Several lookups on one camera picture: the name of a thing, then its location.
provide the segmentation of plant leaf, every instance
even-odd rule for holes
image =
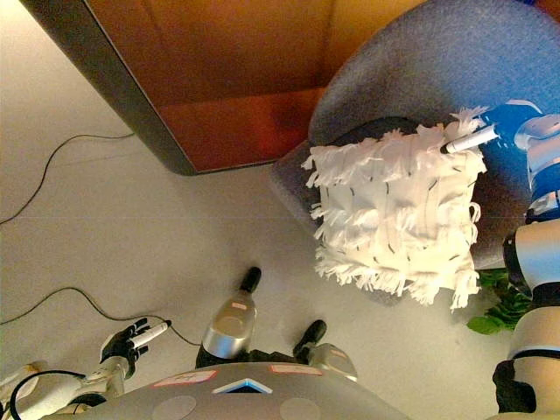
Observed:
[[[496,318],[494,317],[474,317],[471,318],[466,326],[477,333],[490,335],[496,334],[506,325],[503,322],[496,322]]]

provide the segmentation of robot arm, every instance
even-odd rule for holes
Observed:
[[[527,152],[532,192],[527,224],[504,241],[504,262],[511,283],[533,302],[514,330],[508,360],[495,370],[504,414],[492,419],[560,418],[560,115],[510,101],[479,118],[479,131],[446,144],[442,152],[496,137],[515,144]]]
[[[124,330],[109,336],[101,349],[97,369],[80,380],[70,403],[56,414],[79,414],[124,394],[124,381],[136,371],[136,361],[148,351],[145,344],[167,330],[167,320],[150,328],[142,318]]]

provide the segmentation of black cable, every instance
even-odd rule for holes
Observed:
[[[118,139],[132,137],[132,136],[134,136],[134,133],[129,133],[129,134],[126,134],[124,136],[97,136],[97,135],[93,135],[93,134],[79,134],[77,136],[72,136],[70,138],[67,138],[64,142],[59,144],[59,146],[51,153],[51,156],[46,161],[45,169],[43,170],[43,177],[41,178],[41,182],[39,182],[38,187],[35,190],[35,192],[25,202],[25,204],[23,204],[21,206],[21,208],[19,210],[17,210],[17,212],[13,216],[11,216],[7,219],[1,220],[0,221],[0,226],[2,226],[4,223],[7,223],[9,221],[13,221],[15,218],[17,218],[21,214],[21,212],[23,212],[27,208],[27,206],[29,206],[31,204],[31,202],[33,201],[35,196],[39,193],[39,190],[43,186],[43,183],[45,182],[46,171],[49,169],[49,165],[51,164],[51,161],[53,160],[54,155],[56,155],[57,151],[62,149],[63,146],[67,145],[69,142],[71,142],[75,138],[79,138],[79,137],[106,138],[106,139],[110,139],[110,140],[118,140]]]
[[[16,400],[18,399],[18,392],[19,390],[31,379],[41,376],[41,375],[71,375],[75,376],[76,378],[83,379],[86,376],[84,374],[76,374],[75,372],[69,372],[67,370],[45,370],[43,372],[37,372],[36,374],[30,374],[26,378],[24,378],[12,391],[10,397],[10,415],[14,420],[22,420],[22,418],[18,414],[18,410],[16,409]]]
[[[77,291],[78,293],[80,293],[88,302],[90,305],[92,305],[92,307],[100,314],[102,315],[104,318],[106,319],[110,319],[111,321],[131,321],[133,319],[140,319],[140,318],[155,318],[160,320],[161,322],[165,322],[165,318],[160,317],[159,315],[135,315],[133,317],[114,317],[112,315],[109,315],[108,313],[106,313],[94,300],[92,297],[90,297],[84,290],[79,289],[77,287],[73,287],[73,286],[67,286],[67,287],[61,287],[60,289],[57,289],[55,291],[52,291],[51,293],[49,293],[48,295],[46,295],[45,297],[43,297],[40,301],[38,301],[31,309],[29,309],[28,311],[25,311],[24,313],[17,315],[14,318],[11,319],[7,319],[5,321],[2,321],[0,323],[0,326],[5,326],[6,324],[9,324],[10,322],[14,322],[17,321],[18,319],[23,318],[25,315],[33,312],[38,306],[40,306],[41,304],[43,304],[43,302],[45,302],[48,298],[50,298],[53,295],[56,295],[57,293],[60,293],[61,291]],[[196,347],[200,347],[200,343],[194,343],[192,341],[190,341],[189,339],[185,338],[182,334],[180,334],[173,325],[171,325],[169,327],[180,339],[182,339],[185,343],[190,344],[191,346],[196,346]]]

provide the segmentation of green plant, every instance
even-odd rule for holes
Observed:
[[[482,269],[479,274],[480,286],[493,291],[499,302],[484,316],[471,318],[466,326],[481,334],[515,329],[519,319],[529,310],[531,299],[509,283],[506,269]]]

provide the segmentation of black rubber foot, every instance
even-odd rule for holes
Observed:
[[[241,291],[253,293],[256,290],[256,286],[259,285],[260,280],[261,269],[259,269],[258,267],[251,267],[247,275],[245,275],[245,278],[243,279],[243,282],[241,283],[241,287],[239,289]]]
[[[317,319],[309,328],[305,330],[304,336],[296,344],[293,350],[294,357],[300,361],[300,363],[307,363],[307,357],[309,355],[309,347],[304,347],[306,344],[316,345],[320,342],[326,333],[326,323],[322,319]]]

